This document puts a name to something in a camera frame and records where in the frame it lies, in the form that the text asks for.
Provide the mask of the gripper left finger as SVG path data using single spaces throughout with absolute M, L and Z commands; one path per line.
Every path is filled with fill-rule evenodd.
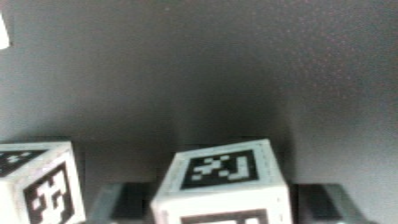
M 152 224 L 149 199 L 147 182 L 108 183 L 99 190 L 85 224 Z

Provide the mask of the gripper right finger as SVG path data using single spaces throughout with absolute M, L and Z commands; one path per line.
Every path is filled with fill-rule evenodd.
M 294 224 L 371 224 L 335 183 L 294 184 L 291 207 Z

